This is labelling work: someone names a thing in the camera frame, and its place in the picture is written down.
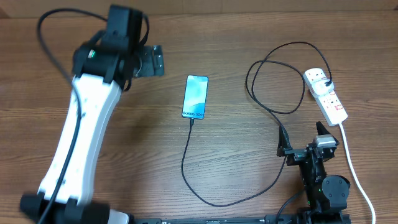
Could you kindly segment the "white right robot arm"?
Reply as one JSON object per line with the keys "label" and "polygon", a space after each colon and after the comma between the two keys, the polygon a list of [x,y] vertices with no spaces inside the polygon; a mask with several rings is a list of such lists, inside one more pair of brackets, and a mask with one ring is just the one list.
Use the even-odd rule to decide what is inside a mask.
{"label": "white right robot arm", "polygon": [[[278,211],[275,223],[350,223],[347,208],[351,186],[341,175],[328,175],[324,162],[334,158],[339,141],[326,130],[321,122],[316,123],[318,134],[303,149],[293,149],[289,135],[279,127],[277,155],[286,159],[287,166],[299,166],[304,189],[296,193]],[[308,207],[300,208],[294,215],[282,215],[284,208],[302,193],[307,195]]]}

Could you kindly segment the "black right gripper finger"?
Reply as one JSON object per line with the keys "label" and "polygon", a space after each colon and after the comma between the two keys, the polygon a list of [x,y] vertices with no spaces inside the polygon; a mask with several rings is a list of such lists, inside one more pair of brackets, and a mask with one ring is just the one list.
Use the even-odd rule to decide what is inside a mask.
{"label": "black right gripper finger", "polygon": [[279,142],[277,146],[277,156],[285,156],[286,151],[292,150],[289,135],[283,125],[279,126]]}
{"label": "black right gripper finger", "polygon": [[316,127],[319,136],[328,134],[330,135],[330,132],[326,129],[326,127],[324,127],[324,125],[320,121],[316,122]]}

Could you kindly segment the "black smartphone blue screen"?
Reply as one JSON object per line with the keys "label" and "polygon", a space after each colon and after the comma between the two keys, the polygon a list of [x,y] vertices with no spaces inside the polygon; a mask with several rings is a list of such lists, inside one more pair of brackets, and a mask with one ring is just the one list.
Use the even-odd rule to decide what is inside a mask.
{"label": "black smartphone blue screen", "polygon": [[186,81],[182,117],[203,119],[208,91],[208,77],[189,75]]}

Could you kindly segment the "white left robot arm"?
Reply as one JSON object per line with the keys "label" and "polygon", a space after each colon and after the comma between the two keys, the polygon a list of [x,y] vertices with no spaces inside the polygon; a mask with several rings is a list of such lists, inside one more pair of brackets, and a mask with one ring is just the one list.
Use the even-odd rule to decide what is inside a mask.
{"label": "white left robot arm", "polygon": [[20,210],[35,223],[134,223],[130,213],[93,201],[98,156],[109,119],[135,78],[164,74],[161,46],[147,45],[149,19],[142,11],[112,5],[106,27],[73,54],[65,124],[52,163],[36,194]]}

